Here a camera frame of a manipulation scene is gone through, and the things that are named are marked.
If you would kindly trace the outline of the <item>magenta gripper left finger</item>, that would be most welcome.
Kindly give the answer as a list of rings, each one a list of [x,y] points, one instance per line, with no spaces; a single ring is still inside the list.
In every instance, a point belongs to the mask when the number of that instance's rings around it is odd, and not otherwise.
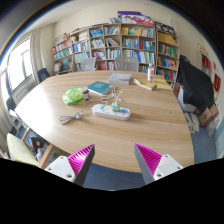
[[[45,168],[46,171],[82,186],[95,155],[95,145],[91,144],[66,157],[59,156]]]

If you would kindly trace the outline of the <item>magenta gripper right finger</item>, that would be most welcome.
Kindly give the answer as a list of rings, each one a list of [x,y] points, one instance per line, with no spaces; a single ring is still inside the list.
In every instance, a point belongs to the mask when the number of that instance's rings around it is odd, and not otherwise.
[[[172,156],[160,155],[140,144],[134,145],[134,154],[145,184],[157,181],[183,168]]]

